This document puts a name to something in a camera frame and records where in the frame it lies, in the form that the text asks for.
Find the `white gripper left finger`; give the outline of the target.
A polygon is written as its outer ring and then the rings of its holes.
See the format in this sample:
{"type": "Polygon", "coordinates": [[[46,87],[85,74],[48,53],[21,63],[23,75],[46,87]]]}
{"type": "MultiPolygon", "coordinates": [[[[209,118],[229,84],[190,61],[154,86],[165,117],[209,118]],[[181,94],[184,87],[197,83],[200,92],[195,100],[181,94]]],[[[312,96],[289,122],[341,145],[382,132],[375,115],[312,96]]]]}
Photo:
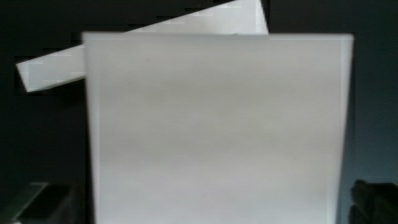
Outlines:
{"type": "Polygon", "coordinates": [[[80,184],[32,182],[5,207],[5,224],[89,224],[80,184]]]}

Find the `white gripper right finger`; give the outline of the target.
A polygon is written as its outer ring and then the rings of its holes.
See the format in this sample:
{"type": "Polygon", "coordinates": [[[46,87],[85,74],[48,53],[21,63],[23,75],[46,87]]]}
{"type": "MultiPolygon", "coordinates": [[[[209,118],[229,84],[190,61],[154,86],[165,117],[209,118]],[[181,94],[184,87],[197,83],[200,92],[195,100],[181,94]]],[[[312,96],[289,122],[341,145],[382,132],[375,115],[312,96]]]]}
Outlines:
{"type": "Polygon", "coordinates": [[[348,224],[398,224],[398,185],[357,180],[348,224]]]}

